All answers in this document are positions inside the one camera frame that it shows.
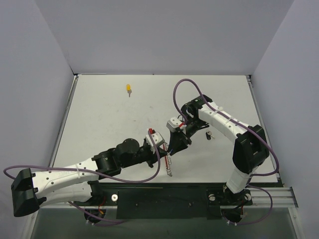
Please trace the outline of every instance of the gray wall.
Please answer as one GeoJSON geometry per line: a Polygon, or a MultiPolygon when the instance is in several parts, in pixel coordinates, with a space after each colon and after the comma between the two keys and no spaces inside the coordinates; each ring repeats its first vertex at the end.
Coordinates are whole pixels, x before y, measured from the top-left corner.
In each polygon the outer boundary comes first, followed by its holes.
{"type": "Polygon", "coordinates": [[[251,74],[293,0],[35,0],[75,73],[251,74]]]}
{"type": "MultiPolygon", "coordinates": [[[[1,1],[0,32],[0,168],[47,165],[72,71],[33,0],[1,1]]],[[[0,173],[4,239],[19,238],[25,222],[13,217],[11,183],[0,173]]]]}
{"type": "Polygon", "coordinates": [[[294,188],[307,238],[319,238],[318,12],[318,0],[295,0],[252,78],[280,174],[294,188]]]}

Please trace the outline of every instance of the red wire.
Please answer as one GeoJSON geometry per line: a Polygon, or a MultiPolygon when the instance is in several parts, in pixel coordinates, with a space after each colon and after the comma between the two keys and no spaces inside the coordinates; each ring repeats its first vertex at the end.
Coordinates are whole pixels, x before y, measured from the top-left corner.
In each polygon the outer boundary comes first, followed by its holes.
{"type": "Polygon", "coordinates": [[[165,165],[166,165],[166,169],[168,169],[167,155],[165,155],[165,165]]]}
{"type": "Polygon", "coordinates": [[[106,197],[104,197],[103,202],[99,205],[99,212],[100,212],[101,214],[104,214],[104,213],[100,210],[100,206],[102,206],[103,204],[105,204],[105,201],[106,201],[106,197]]]}

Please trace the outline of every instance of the white table surface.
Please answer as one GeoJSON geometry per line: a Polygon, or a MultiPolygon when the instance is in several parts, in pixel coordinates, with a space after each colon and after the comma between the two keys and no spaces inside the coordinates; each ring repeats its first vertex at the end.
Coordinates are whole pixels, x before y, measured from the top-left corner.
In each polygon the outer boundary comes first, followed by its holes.
{"type": "MultiPolygon", "coordinates": [[[[126,138],[134,138],[142,145],[148,128],[159,131],[168,143],[166,122],[178,116],[172,92],[183,78],[193,79],[203,94],[240,121],[260,124],[245,76],[80,75],[54,166],[81,162],[126,138]],[[130,98],[126,84],[132,88],[130,98]]],[[[181,107],[197,96],[195,87],[184,82],[177,90],[177,103],[181,107]]],[[[172,177],[167,176],[162,158],[163,167],[150,182],[226,182],[234,168],[233,144],[213,127],[209,130],[215,139],[207,140],[206,129],[200,130],[191,138],[193,143],[188,149],[171,157],[172,177]]],[[[142,163],[122,169],[117,177],[142,180],[156,169],[157,164],[151,169],[142,163]]],[[[267,158],[257,173],[273,170],[271,159],[267,158]]],[[[252,182],[277,182],[277,178],[254,177],[252,182]]]]}

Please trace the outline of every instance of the robotic arm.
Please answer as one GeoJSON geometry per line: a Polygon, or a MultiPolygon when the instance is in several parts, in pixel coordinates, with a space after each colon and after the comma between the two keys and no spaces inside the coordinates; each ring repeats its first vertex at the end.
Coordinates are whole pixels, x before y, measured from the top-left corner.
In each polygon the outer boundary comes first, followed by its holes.
{"type": "Polygon", "coordinates": [[[234,144],[233,163],[235,169],[226,186],[233,194],[239,193],[248,184],[250,175],[269,156],[269,151],[252,133],[239,127],[230,119],[250,128],[266,141],[264,129],[259,125],[251,127],[242,123],[223,111],[222,107],[218,107],[211,98],[203,96],[217,110],[212,111],[201,96],[185,104],[181,111],[187,117],[187,125],[183,125],[183,122],[177,118],[171,118],[167,122],[167,127],[170,130],[168,152],[173,155],[186,149],[191,144],[190,138],[198,130],[209,127],[209,124],[212,125],[234,144]]]}
{"type": "MultiPolygon", "coordinates": [[[[14,216],[21,217],[37,211],[40,207],[60,202],[79,201],[89,202],[96,198],[103,198],[99,189],[98,180],[105,177],[92,172],[79,170],[92,170],[108,176],[115,176],[126,168],[142,162],[147,162],[149,167],[157,162],[155,146],[160,157],[175,153],[188,148],[190,138],[203,128],[212,125],[222,132],[233,144],[233,162],[235,169],[224,186],[226,195],[239,198],[250,179],[250,175],[269,156],[265,146],[250,132],[238,127],[235,123],[217,112],[223,112],[229,118],[234,119],[228,113],[219,108],[209,97],[205,99],[217,111],[213,112],[201,97],[185,104],[181,111],[187,117],[187,124],[173,117],[167,122],[170,130],[170,141],[167,152],[160,148],[164,139],[160,133],[150,129],[150,135],[156,145],[153,145],[150,136],[147,135],[140,147],[135,139],[126,139],[115,148],[101,152],[85,161],[65,167],[66,171],[43,171],[31,172],[30,168],[19,172],[14,180],[11,191],[13,200],[14,216]]],[[[262,139],[266,140],[262,127],[251,127],[243,124],[262,139]]]]}

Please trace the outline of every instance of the glass panel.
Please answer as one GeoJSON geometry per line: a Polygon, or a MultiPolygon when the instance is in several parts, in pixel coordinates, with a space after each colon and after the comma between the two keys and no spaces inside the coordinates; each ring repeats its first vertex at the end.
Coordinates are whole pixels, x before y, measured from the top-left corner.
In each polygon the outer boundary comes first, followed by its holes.
{"type": "MultiPolygon", "coordinates": [[[[256,220],[268,209],[247,208],[246,221],[256,220]]],[[[107,214],[114,218],[115,210],[107,214]]],[[[288,209],[274,208],[268,218],[250,226],[228,226],[225,220],[172,219],[129,220],[112,227],[93,227],[85,224],[83,213],[74,209],[40,209],[32,239],[268,239],[290,238],[296,234],[288,209]]]]}

